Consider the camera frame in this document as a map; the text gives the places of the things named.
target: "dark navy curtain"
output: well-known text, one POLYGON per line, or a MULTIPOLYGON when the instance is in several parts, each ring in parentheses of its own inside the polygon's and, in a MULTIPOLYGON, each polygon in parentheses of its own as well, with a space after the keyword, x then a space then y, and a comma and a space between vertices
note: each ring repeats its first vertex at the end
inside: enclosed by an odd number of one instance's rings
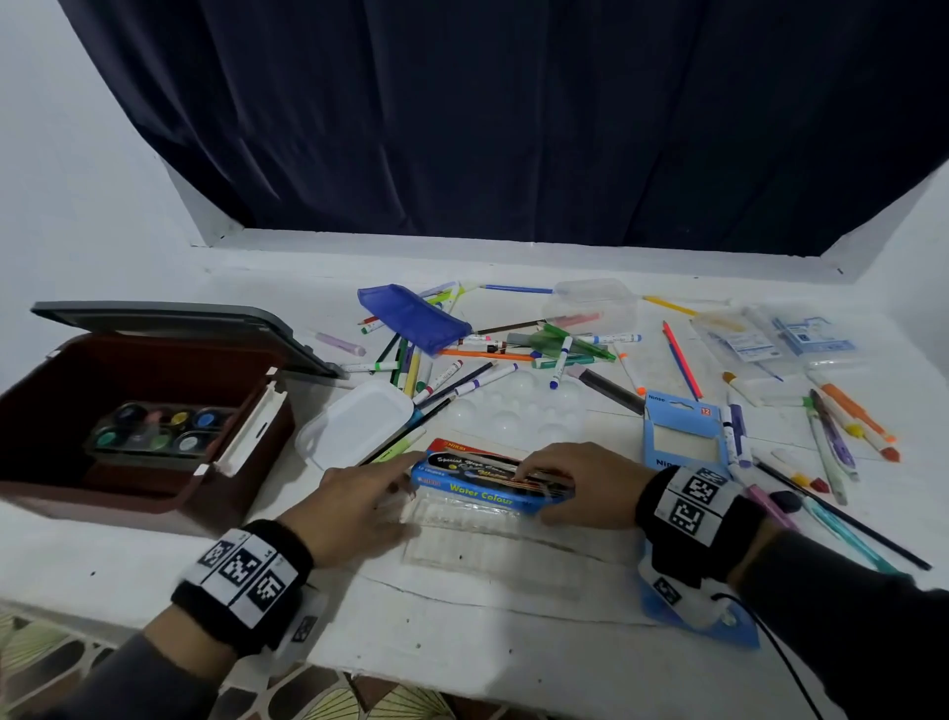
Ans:
POLYGON ((62 0, 246 225, 817 255, 949 153, 949 3, 62 0))

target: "red pencil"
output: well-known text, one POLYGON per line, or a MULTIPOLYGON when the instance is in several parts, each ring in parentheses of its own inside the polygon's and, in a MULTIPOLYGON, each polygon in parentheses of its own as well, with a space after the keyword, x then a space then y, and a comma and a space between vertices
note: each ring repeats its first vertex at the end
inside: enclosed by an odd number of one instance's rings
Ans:
POLYGON ((672 328, 669 327, 669 323, 665 320, 662 321, 662 332, 669 341, 669 347, 676 355, 676 359, 679 360, 679 366, 681 367, 682 374, 685 375, 685 382, 689 385, 689 389, 692 391, 692 394, 696 396, 696 400, 701 400, 702 391, 696 382, 696 376, 692 374, 692 369, 689 368, 689 364, 685 362, 685 353, 682 352, 682 348, 679 347, 679 341, 672 333, 672 328))

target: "gray sleeve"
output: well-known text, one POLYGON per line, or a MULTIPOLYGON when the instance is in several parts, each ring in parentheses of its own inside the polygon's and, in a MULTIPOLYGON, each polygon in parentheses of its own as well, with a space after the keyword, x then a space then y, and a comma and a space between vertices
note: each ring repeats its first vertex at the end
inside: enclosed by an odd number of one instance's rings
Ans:
POLYGON ((792 532, 761 551, 738 591, 849 717, 944 705, 946 591, 924 592, 792 532))
POLYGON ((206 720, 217 686, 183 671, 142 635, 109 655, 42 720, 206 720))

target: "white mixing palette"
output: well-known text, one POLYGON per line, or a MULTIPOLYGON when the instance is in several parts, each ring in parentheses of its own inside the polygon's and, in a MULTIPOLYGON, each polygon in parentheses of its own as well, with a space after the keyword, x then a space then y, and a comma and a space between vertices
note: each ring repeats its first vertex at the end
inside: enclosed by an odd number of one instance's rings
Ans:
POLYGON ((460 432, 528 452, 583 436, 586 406, 580 383, 564 377, 550 389, 550 371, 519 369, 464 395, 444 411, 460 432))

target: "box lid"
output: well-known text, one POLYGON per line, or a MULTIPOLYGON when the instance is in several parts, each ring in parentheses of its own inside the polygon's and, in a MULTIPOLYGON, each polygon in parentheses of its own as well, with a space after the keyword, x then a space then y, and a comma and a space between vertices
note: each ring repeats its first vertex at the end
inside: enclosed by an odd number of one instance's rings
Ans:
POLYGON ((119 332, 149 337, 217 340, 279 352, 284 370, 306 375, 343 377, 293 339, 293 330, 273 313, 244 305, 191 302, 124 302, 90 300, 38 302, 32 312, 90 332, 119 332))

